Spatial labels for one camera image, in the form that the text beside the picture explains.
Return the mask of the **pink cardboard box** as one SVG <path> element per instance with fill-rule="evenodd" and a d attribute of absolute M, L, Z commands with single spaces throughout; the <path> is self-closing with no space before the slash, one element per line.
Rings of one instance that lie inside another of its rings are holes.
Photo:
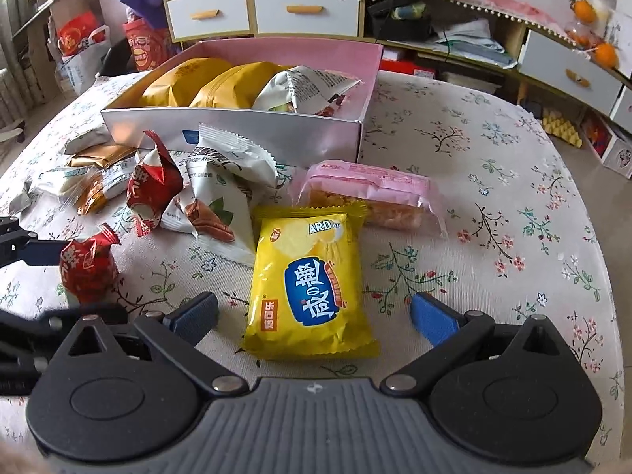
<path fill-rule="evenodd" d="M 102 111 L 115 142 L 190 151 L 208 125 L 281 164 L 358 160 L 382 48 L 344 39 L 199 42 L 150 71 Z"/>

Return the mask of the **yellow snack bag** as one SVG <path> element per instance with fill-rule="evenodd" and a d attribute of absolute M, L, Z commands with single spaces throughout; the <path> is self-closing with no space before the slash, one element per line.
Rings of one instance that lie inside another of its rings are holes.
<path fill-rule="evenodd" d="M 232 67 L 221 58 L 193 58 L 158 77 L 143 91 L 139 107 L 188 107 L 199 90 Z"/>
<path fill-rule="evenodd" d="M 290 65 L 268 61 L 236 65 L 206 83 L 191 108 L 251 109 L 266 84 Z"/>

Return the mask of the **right white drawer cabinet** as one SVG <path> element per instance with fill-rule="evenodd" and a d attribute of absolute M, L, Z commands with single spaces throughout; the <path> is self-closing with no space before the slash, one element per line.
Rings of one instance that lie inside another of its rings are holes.
<path fill-rule="evenodd" d="M 519 72 L 578 100 L 631 133 L 631 83 L 578 50 L 529 29 Z"/>

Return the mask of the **white drawer cabinet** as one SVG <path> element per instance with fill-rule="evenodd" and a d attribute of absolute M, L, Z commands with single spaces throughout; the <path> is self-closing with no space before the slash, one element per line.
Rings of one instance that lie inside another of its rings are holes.
<path fill-rule="evenodd" d="M 519 72 L 578 100 L 631 133 L 631 83 L 578 50 L 529 29 Z"/>
<path fill-rule="evenodd" d="M 163 0 L 179 43 L 233 36 L 361 36 L 360 0 Z"/>

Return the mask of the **orange fruit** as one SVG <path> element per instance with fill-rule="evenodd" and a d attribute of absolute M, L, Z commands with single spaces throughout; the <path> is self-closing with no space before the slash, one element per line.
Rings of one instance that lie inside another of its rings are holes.
<path fill-rule="evenodd" d="M 601 43 L 594 47 L 593 60 L 607 70 L 616 69 L 619 63 L 616 48 L 608 43 Z"/>

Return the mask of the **red snack packet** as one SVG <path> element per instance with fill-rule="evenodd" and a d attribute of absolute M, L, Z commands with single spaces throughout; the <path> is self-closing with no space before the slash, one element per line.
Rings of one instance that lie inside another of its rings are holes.
<path fill-rule="evenodd" d="M 144 131 L 154 148 L 140 160 L 126 186 L 126 206 L 132 212 L 136 235 L 144 237 L 161 223 L 171 199 L 183 188 L 178 166 L 154 131 Z"/>
<path fill-rule="evenodd" d="M 119 276 L 111 246 L 119 245 L 118 234 L 107 224 L 84 240 L 73 240 L 60 254 L 62 286 L 71 307 L 101 303 Z"/>

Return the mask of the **gold snack bar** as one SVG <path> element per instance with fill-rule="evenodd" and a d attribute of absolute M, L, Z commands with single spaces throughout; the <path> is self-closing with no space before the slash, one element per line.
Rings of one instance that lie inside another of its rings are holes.
<path fill-rule="evenodd" d="M 106 169 L 116 164 L 119 160 L 125 160 L 133 156 L 135 152 L 136 150 L 134 148 L 118 145 L 117 143 L 112 143 L 111 145 L 96 145 L 74 154 L 68 161 L 68 166 L 96 166 L 101 169 Z"/>

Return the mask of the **white nut snack packet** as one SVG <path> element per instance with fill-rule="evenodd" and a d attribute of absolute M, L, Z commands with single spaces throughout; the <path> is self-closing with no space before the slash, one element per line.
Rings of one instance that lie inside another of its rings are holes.
<path fill-rule="evenodd" d="M 191 234 L 215 255 L 251 267 L 251 203 L 256 190 L 277 186 L 272 154 L 241 135 L 201 124 L 185 172 L 188 184 L 167 205 L 161 226 Z"/>

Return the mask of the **yellow biscuit packet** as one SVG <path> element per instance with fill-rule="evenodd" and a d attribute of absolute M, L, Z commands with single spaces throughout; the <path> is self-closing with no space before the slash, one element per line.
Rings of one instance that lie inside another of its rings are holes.
<path fill-rule="evenodd" d="M 260 207 L 242 349 L 264 361 L 375 357 L 363 307 L 361 202 L 327 208 Z"/>

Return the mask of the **white plastic shopping bag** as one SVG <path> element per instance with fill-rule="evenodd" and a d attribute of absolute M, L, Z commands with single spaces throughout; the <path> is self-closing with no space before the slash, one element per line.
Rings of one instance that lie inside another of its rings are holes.
<path fill-rule="evenodd" d="M 98 78 L 111 48 L 110 28 L 103 24 L 94 29 L 83 43 L 85 47 L 74 56 L 63 57 L 56 69 L 60 89 L 72 89 L 76 95 L 85 93 Z"/>

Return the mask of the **floral tablecloth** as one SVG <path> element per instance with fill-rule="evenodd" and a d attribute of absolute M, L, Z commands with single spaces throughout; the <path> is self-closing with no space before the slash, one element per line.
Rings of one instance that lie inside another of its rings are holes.
<path fill-rule="evenodd" d="M 215 293 L 220 323 L 199 347 L 249 381 L 382 378 L 429 348 L 409 317 L 419 291 L 504 323 L 544 314 L 601 399 L 591 461 L 617 459 L 628 382 L 611 281 L 581 193 L 540 124 L 500 98 L 383 72 L 364 127 L 363 162 L 431 178 L 448 230 L 437 237 L 364 229 L 364 307 L 381 345 L 376 358 L 283 364 L 244 352 L 251 271 L 191 234 L 158 229 L 139 237 L 123 198 L 80 215 L 53 196 L 33 194 L 19 221 L 48 240 L 91 237 L 109 225 L 120 240 L 113 255 L 121 276 L 108 296 L 129 310 L 170 311 L 199 292 Z"/>

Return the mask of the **red gift bag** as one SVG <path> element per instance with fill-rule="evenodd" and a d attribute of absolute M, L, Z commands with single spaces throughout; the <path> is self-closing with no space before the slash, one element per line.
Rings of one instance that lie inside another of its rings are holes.
<path fill-rule="evenodd" d="M 167 29 L 153 29 L 143 18 L 123 25 L 136 68 L 139 72 L 151 71 L 167 61 L 173 49 Z"/>

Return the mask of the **pink cracker pack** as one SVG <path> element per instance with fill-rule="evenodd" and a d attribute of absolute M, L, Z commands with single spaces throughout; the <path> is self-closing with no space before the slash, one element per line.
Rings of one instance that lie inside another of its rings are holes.
<path fill-rule="evenodd" d="M 297 170 L 288 189 L 301 207 L 366 204 L 366 223 L 392 230 L 448 235 L 438 185 L 424 175 L 376 166 L 324 160 Z"/>

